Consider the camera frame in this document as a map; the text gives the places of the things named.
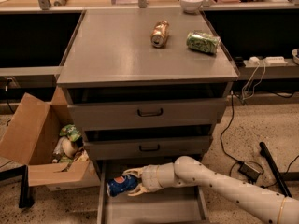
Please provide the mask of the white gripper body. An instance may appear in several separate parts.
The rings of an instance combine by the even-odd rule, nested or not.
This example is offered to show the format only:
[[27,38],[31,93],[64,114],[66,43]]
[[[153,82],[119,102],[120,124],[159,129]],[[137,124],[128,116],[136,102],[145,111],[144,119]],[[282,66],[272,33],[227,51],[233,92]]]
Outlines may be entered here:
[[143,192],[155,192],[161,189],[158,181],[158,166],[149,165],[142,168],[141,174]]

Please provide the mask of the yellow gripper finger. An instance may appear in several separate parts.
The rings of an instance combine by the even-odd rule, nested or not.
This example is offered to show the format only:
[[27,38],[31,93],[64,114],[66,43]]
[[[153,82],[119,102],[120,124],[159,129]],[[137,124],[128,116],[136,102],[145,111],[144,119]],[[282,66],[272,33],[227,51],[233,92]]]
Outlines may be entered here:
[[135,189],[128,192],[128,196],[135,197],[144,193],[148,193],[149,190],[142,184],[138,184]]
[[122,174],[123,175],[133,175],[135,177],[141,177],[142,173],[143,173],[142,168],[131,168],[131,169],[125,170]]

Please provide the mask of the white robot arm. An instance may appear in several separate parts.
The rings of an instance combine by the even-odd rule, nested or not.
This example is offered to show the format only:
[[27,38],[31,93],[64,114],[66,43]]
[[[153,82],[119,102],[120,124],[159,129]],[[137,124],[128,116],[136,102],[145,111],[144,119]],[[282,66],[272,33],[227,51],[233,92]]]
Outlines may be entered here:
[[299,224],[298,200],[214,172],[189,156],[167,164],[128,169],[122,174],[141,179],[130,196],[165,188],[208,187],[265,224]]

